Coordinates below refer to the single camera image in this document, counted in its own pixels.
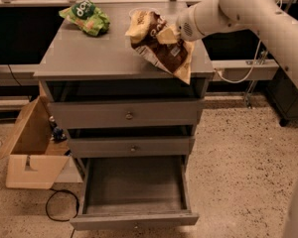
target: terrazzo floor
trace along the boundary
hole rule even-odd
[[[298,178],[298,121],[279,126],[279,117],[262,95],[253,109],[240,97],[206,98],[189,159],[191,206],[200,213],[195,226],[131,231],[76,231],[74,238],[232,238],[281,237]],[[5,140],[13,124],[0,124]],[[67,222],[45,212],[49,190],[5,187],[8,159],[0,161],[0,237],[70,238]],[[56,183],[79,194],[80,183]],[[56,217],[70,218],[75,202],[60,194],[51,204]]]

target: crumpled chip bag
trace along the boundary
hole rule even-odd
[[[78,25],[92,36],[105,34],[109,29],[109,18],[94,3],[83,1],[59,12],[62,18]]]
[[[173,30],[173,37],[167,31]],[[194,43],[176,38],[176,27],[154,11],[135,11],[125,34],[132,49],[155,66],[190,84]]]

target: cardboard box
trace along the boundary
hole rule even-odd
[[[54,182],[82,182],[67,141],[51,141],[49,114],[41,97],[25,105],[0,148],[9,156],[7,187],[49,189]]]

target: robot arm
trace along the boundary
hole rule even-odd
[[[176,24],[186,41],[249,29],[298,88],[298,21],[275,0],[204,0],[180,14]]]

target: drawer handle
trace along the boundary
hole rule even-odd
[[[127,120],[131,120],[132,118],[133,118],[132,113],[131,113],[131,112],[128,112],[128,113],[126,114],[126,119],[127,119]]]

